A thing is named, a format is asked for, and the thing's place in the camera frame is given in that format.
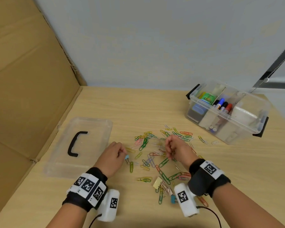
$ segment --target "cardboard box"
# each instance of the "cardboard box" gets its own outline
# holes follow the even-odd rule
[[[33,0],[0,0],[0,211],[81,91]]]

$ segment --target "clear plastic storage box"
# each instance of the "clear plastic storage box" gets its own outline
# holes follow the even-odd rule
[[[186,117],[226,144],[262,136],[270,110],[267,100],[218,81],[198,84],[186,96],[190,99]]]
[[[75,179],[86,172],[107,147],[112,126],[106,119],[76,117],[70,120],[45,166],[45,174]]]

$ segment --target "person's left hand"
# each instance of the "person's left hand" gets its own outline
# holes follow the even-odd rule
[[[100,155],[94,167],[110,178],[122,167],[126,154],[127,151],[122,143],[112,142]]]

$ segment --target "black cable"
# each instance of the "black cable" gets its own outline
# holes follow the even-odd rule
[[[214,213],[214,215],[218,218],[217,214],[216,214],[212,209],[209,209],[209,208],[204,207],[204,206],[197,206],[197,208],[198,208],[198,209],[199,209],[199,208],[207,209],[207,210],[211,211],[212,213]],[[219,226],[220,226],[220,228],[222,228],[221,221],[219,220],[219,218],[218,218],[218,221],[219,221]]]
[[[102,214],[97,215],[97,216],[93,219],[93,221],[91,222],[91,224],[90,224],[89,228],[91,228],[91,225],[92,225],[92,224],[93,224],[93,222],[96,220],[96,218],[99,218],[99,217],[101,217],[101,216],[102,216]]]

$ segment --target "hand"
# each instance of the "hand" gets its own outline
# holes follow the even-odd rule
[[[175,158],[189,171],[190,165],[199,157],[194,153],[191,147],[176,135],[170,135],[166,138],[165,148],[167,158]]]
[[[120,142],[112,142],[100,155],[94,167],[110,178],[122,167],[126,154],[127,151]]]

